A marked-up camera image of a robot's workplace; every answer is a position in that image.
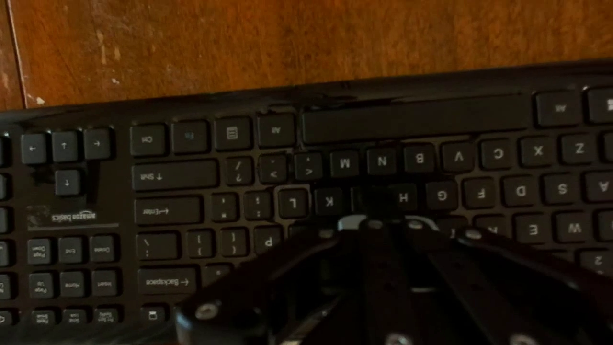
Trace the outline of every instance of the keycap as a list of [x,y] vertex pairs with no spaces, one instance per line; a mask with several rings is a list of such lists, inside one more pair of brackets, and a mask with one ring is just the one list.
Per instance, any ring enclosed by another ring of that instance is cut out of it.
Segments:
[[250,238],[246,228],[225,228],[219,232],[219,251],[223,257],[250,255]]
[[53,133],[53,156],[56,163],[79,161],[79,134],[76,131]]
[[196,190],[219,184],[217,161],[181,161],[133,167],[133,188],[148,190]]
[[53,299],[56,297],[54,274],[33,272],[30,274],[30,292],[33,299]]
[[505,171],[516,163],[516,152],[510,140],[484,140],[480,157],[486,171]]
[[210,123],[206,121],[173,123],[173,152],[175,154],[210,152]]
[[53,259],[53,240],[35,238],[28,240],[28,263],[30,265],[51,265]]
[[114,236],[91,236],[91,261],[95,263],[112,263],[118,261]]
[[244,211],[248,221],[273,219],[273,196],[269,190],[248,192],[244,196]]
[[212,196],[212,219],[215,223],[233,223],[240,217],[236,194]]
[[221,119],[215,123],[213,138],[215,138],[215,150],[219,152],[250,150],[254,142],[252,119],[250,117]]
[[367,173],[372,177],[397,175],[397,150],[395,148],[372,148],[367,150]]
[[81,171],[56,171],[56,196],[79,196],[83,186]]
[[405,146],[405,173],[428,175],[438,171],[438,152],[434,144]]
[[112,159],[114,144],[110,129],[89,129],[83,133],[83,156],[89,161]]
[[307,111],[302,115],[302,134],[304,142],[311,146],[355,140],[514,131],[528,129],[531,123],[531,96],[516,94]]
[[294,115],[261,115],[258,123],[259,123],[261,148],[294,146],[296,142]]
[[145,261],[169,261],[179,257],[177,234],[139,234],[139,257]]
[[135,202],[137,225],[194,225],[202,223],[202,213],[200,198],[160,198]]
[[225,180],[229,186],[254,184],[254,159],[252,157],[231,157],[227,161]]
[[254,230],[254,248],[256,253],[265,253],[271,248],[282,242],[282,228],[281,226],[259,226]]
[[47,134],[30,133],[22,134],[22,163],[45,165],[49,161]]
[[332,179],[361,177],[359,152],[332,152],[330,154],[330,177]]
[[60,272],[62,297],[85,297],[85,274],[81,271]]
[[476,146],[470,142],[447,142],[441,146],[441,161],[449,173],[470,173],[478,161]]
[[215,255],[215,236],[212,230],[189,232],[189,257],[204,259]]
[[279,192],[277,209],[282,219],[305,219],[309,215],[309,196],[304,188],[284,188]]
[[196,269],[141,269],[139,292],[145,295],[190,295],[196,294]]
[[583,121],[581,92],[537,94],[537,123],[541,127],[568,127]]
[[93,271],[93,295],[120,295],[120,276],[116,271]]
[[319,152],[300,152],[294,156],[294,179],[300,182],[325,179],[325,156]]
[[133,157],[166,156],[168,146],[166,125],[139,125],[131,129]]

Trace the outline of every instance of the wooden surface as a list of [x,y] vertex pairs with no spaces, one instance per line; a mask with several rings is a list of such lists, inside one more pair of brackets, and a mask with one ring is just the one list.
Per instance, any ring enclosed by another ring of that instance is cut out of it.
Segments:
[[0,2],[28,108],[613,58],[606,0]]

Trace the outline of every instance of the brown wood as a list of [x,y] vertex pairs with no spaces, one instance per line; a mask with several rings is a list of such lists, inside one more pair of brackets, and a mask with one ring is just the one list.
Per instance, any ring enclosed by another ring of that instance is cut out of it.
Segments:
[[0,110],[22,110],[22,85],[9,4],[0,0]]
[[30,108],[613,56],[606,0],[10,0]]

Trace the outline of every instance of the computer keyboard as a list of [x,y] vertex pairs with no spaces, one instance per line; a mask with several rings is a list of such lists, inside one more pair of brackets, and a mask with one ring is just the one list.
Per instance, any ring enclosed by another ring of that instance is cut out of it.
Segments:
[[372,192],[613,274],[612,62],[9,111],[0,134],[0,343],[171,341],[175,303]]

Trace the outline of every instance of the wood grain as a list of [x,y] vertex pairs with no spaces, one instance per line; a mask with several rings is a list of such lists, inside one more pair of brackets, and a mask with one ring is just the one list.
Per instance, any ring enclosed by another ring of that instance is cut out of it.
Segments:
[[10,0],[26,104],[613,56],[604,0]]
[[9,4],[0,0],[0,110],[24,108]]

